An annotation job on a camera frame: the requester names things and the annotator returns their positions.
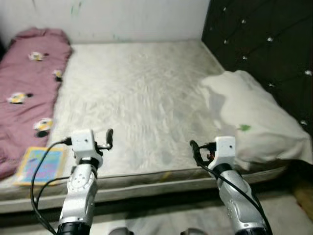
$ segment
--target white pillow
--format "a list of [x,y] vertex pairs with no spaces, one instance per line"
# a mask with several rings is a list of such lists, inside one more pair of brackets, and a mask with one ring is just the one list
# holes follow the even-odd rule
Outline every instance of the white pillow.
[[235,164],[299,159],[313,164],[311,137],[247,72],[226,71],[199,86],[221,135],[236,137]]

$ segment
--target white wall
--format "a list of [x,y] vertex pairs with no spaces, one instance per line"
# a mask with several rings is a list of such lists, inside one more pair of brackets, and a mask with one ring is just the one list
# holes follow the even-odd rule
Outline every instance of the white wall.
[[209,0],[0,0],[7,45],[31,26],[61,28],[72,43],[200,39]]

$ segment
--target green stain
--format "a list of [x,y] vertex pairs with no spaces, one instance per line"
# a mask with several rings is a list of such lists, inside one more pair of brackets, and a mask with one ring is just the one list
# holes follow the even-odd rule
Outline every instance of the green stain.
[[251,129],[251,126],[250,125],[243,125],[243,124],[241,124],[241,125],[239,125],[238,129],[241,130],[241,131],[248,131],[248,130]]

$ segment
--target cartoon print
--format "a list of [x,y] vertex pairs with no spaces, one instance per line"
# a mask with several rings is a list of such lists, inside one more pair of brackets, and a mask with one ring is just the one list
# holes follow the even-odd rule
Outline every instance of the cartoon print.
[[62,82],[62,71],[61,70],[55,70],[55,71],[53,71],[53,74],[55,75],[55,80],[57,82]]
[[30,55],[28,55],[28,58],[34,61],[43,61],[44,55],[39,52],[32,52]]
[[34,129],[37,131],[36,137],[45,137],[49,134],[49,131],[52,127],[52,119],[51,118],[43,118],[39,122],[34,124]]
[[17,92],[11,95],[10,98],[7,98],[6,100],[11,104],[23,104],[26,98],[32,97],[32,93],[21,93]]

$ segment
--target gray floor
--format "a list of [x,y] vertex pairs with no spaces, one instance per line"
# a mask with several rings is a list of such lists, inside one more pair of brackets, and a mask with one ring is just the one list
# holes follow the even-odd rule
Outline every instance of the gray floor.
[[[94,217],[91,235],[107,235],[116,227],[127,226],[136,235],[179,235],[194,227],[209,235],[233,235],[225,207],[215,195],[201,202],[183,205],[133,210],[133,212],[109,213]],[[297,205],[295,198],[286,190],[258,193],[264,211],[275,235],[312,235],[313,223]],[[48,234],[40,225],[7,227],[0,234],[44,235]]]

